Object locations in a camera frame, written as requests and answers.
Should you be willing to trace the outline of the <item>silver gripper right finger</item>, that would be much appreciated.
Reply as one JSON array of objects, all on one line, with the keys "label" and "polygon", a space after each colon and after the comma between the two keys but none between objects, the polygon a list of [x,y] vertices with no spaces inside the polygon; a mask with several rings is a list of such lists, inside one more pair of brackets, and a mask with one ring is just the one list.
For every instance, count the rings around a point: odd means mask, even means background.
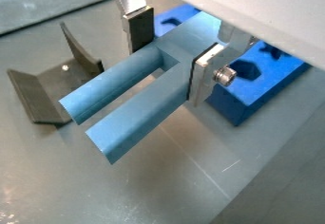
[{"label": "silver gripper right finger", "polygon": [[260,41],[252,34],[225,21],[221,22],[217,38],[218,42],[198,55],[192,63],[188,100],[194,105],[210,97],[217,84],[229,86],[233,83],[238,73],[230,68],[230,62]]}]

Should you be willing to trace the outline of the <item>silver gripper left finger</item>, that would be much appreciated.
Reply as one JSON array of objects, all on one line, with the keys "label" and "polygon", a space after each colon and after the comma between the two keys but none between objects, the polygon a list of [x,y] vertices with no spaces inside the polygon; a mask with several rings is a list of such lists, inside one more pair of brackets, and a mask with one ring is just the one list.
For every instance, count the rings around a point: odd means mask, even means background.
[{"label": "silver gripper left finger", "polygon": [[127,33],[129,49],[134,53],[154,40],[154,9],[146,0],[114,0],[121,11],[122,27]]}]

